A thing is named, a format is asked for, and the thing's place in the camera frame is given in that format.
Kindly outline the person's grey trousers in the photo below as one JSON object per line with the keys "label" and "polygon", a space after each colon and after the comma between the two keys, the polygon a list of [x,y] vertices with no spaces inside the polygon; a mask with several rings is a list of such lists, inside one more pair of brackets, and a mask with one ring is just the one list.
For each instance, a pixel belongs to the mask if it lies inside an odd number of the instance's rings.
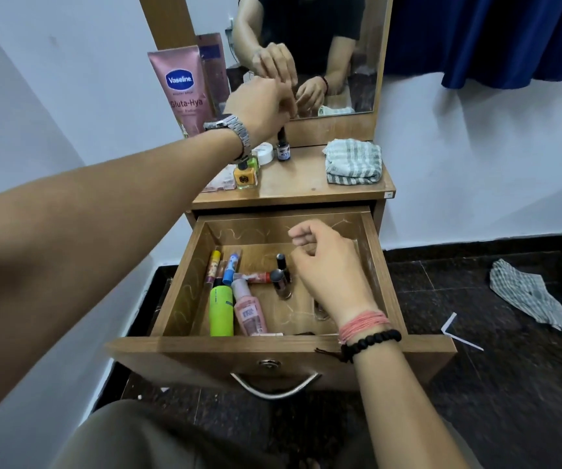
{"label": "person's grey trousers", "polygon": [[50,469],[286,469],[281,459],[121,400],[94,412]]}

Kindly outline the pink flat packet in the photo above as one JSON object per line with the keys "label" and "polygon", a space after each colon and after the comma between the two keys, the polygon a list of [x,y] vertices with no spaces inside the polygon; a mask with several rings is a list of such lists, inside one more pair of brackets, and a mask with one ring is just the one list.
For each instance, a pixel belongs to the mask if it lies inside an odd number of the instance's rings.
{"label": "pink flat packet", "polygon": [[202,192],[229,191],[237,188],[234,171],[237,165],[225,166],[202,190]]}

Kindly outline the wooden dressing table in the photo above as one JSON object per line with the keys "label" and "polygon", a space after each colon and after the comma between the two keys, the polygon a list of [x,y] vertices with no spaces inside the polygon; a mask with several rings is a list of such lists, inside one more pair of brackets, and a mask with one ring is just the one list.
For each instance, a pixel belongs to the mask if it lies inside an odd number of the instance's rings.
{"label": "wooden dressing table", "polygon": [[394,198],[395,187],[385,168],[379,182],[367,186],[329,184],[324,172],[325,145],[334,139],[352,138],[374,141],[383,82],[383,64],[388,43],[394,0],[366,0],[359,59],[376,70],[373,82],[372,110],[342,116],[312,117],[290,122],[285,130],[292,158],[274,160],[263,168],[257,188],[203,192],[186,207],[185,216],[194,226],[207,211],[228,214],[238,209],[261,209],[265,206],[308,205],[324,207],[328,203],[368,202],[379,229],[385,201]]}

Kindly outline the pink bottle with clear cap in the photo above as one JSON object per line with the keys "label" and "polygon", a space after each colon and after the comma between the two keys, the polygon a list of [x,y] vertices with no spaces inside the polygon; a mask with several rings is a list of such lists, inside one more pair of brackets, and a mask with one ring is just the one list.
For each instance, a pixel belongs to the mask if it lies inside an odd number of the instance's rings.
{"label": "pink bottle with clear cap", "polygon": [[243,334],[256,336],[268,333],[260,301],[252,295],[248,282],[243,278],[234,279],[231,289],[235,299],[234,313]]}

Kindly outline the green tube with black cap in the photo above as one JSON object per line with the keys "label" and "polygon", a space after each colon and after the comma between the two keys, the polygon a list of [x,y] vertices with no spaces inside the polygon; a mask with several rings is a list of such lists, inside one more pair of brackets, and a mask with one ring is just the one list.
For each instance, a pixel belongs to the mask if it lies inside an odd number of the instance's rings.
{"label": "green tube with black cap", "polygon": [[229,337],[234,335],[233,290],[223,283],[222,278],[214,280],[210,291],[208,308],[210,336]]}

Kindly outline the person's left hand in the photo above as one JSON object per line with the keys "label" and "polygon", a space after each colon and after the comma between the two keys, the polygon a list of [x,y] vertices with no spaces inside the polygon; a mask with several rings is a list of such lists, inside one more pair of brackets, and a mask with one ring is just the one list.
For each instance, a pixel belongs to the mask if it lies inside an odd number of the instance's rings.
{"label": "person's left hand", "polygon": [[278,100],[275,78],[255,77],[231,93],[223,110],[234,114],[245,125],[252,146],[256,147],[276,136],[290,120],[278,120]]}

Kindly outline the blue lip balm tube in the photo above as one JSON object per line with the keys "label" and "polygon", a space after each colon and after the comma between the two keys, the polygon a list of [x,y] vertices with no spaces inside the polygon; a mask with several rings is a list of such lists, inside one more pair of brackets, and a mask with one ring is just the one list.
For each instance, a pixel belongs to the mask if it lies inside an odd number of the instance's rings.
{"label": "blue lip balm tube", "polygon": [[241,258],[241,251],[237,251],[230,254],[222,276],[222,284],[224,286],[230,286],[232,284],[240,262],[240,258]]}

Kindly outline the wooden drawer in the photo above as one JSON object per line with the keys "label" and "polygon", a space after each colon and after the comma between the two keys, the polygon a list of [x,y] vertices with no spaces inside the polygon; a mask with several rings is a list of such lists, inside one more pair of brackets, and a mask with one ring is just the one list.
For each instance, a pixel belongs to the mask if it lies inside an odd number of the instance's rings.
{"label": "wooden drawer", "polygon": [[[350,363],[340,362],[337,328],[331,319],[314,320],[312,297],[295,271],[288,230],[322,220],[351,239],[379,308],[402,333],[400,343],[418,380],[428,383],[457,354],[443,334],[408,334],[368,206],[200,216],[150,336],[117,338],[106,344],[117,362],[158,385],[238,388],[266,400],[313,390],[356,391]],[[279,298],[271,284],[256,284],[273,336],[210,336],[209,286],[204,285],[211,253],[222,259],[241,251],[238,271],[270,271],[284,253],[292,277],[292,296]]]}

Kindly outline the blue curtain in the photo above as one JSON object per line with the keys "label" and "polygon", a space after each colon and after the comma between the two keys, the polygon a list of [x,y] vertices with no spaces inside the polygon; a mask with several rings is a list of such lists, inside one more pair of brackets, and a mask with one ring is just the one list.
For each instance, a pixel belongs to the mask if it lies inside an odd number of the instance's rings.
{"label": "blue curtain", "polygon": [[562,0],[394,0],[384,73],[435,72],[448,89],[562,81]]}

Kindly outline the pink lotion tube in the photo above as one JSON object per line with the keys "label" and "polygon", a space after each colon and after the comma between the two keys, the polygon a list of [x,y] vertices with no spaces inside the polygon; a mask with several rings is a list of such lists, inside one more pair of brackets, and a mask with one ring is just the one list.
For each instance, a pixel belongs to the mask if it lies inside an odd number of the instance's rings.
{"label": "pink lotion tube", "polygon": [[213,117],[197,46],[148,52],[153,70],[185,138],[204,132]]}

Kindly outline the folded checked cloth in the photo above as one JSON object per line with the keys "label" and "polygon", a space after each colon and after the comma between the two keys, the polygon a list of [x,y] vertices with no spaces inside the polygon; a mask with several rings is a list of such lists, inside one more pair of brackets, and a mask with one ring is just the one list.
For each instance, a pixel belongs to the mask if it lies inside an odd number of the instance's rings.
{"label": "folded checked cloth", "polygon": [[329,184],[373,185],[383,176],[381,148],[372,142],[335,139],[327,143],[323,154]]}

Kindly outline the person's right forearm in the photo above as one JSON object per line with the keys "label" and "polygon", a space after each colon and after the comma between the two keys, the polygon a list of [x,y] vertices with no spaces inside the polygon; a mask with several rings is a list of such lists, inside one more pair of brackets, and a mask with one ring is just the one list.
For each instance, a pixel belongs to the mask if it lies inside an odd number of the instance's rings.
{"label": "person's right forearm", "polygon": [[353,357],[379,469],[470,469],[394,339]]}

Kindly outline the crumpled checked cloth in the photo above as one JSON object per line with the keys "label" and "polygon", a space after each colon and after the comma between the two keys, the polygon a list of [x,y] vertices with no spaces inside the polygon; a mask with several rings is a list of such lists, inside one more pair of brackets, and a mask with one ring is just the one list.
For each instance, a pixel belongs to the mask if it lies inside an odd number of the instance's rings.
{"label": "crumpled checked cloth", "polygon": [[499,259],[491,265],[489,287],[537,323],[562,331],[562,305],[546,289],[541,275],[521,272]]}

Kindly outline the dressing table mirror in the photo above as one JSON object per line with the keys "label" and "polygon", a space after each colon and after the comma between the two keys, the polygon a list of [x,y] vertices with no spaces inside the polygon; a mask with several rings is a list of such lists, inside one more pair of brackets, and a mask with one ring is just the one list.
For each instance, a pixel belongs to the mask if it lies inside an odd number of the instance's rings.
{"label": "dressing table mirror", "polygon": [[292,85],[298,119],[374,110],[388,0],[186,0],[195,33],[219,34],[230,90]]}

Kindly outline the person's right hand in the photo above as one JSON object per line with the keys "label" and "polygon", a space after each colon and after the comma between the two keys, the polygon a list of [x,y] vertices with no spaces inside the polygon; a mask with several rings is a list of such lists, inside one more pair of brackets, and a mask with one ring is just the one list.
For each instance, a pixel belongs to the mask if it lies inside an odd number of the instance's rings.
{"label": "person's right hand", "polygon": [[306,220],[288,231],[292,244],[317,244],[316,256],[293,261],[296,272],[341,330],[366,312],[381,312],[352,240],[322,220]]}

